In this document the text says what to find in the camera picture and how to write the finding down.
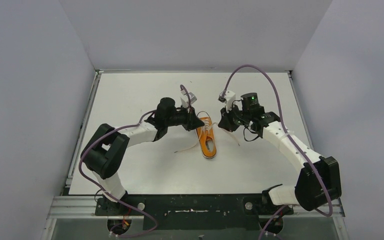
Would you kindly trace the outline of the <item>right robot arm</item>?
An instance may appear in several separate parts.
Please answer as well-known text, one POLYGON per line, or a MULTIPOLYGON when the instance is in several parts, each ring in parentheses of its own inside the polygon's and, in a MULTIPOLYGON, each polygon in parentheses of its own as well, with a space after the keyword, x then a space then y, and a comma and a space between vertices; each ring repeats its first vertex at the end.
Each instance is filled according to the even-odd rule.
POLYGON ((298 172, 296 185, 278 184, 262 191, 262 209, 275 213, 281 205, 300 205, 313 211, 338 199, 342 195, 338 161, 324 157, 299 140, 289 129, 282 126, 281 118, 274 112, 266 112, 259 104, 255 92, 240 97, 241 107, 232 91, 223 91, 218 100, 224 103, 218 124, 228 132, 240 126, 275 146, 298 172))

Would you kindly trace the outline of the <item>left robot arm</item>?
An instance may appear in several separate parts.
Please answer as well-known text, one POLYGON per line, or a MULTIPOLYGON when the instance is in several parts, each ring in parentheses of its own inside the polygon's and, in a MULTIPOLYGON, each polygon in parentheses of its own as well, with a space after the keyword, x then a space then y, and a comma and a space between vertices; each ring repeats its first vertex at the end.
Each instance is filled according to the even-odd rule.
POLYGON ((145 113, 138 123, 122 127, 101 124, 80 154, 79 173, 99 187, 113 212, 123 213, 128 207, 127 191, 118 170, 129 147, 156 142, 169 127, 182 126, 186 131, 204 127, 192 106, 177 107, 174 99, 164 97, 155 110, 145 113))

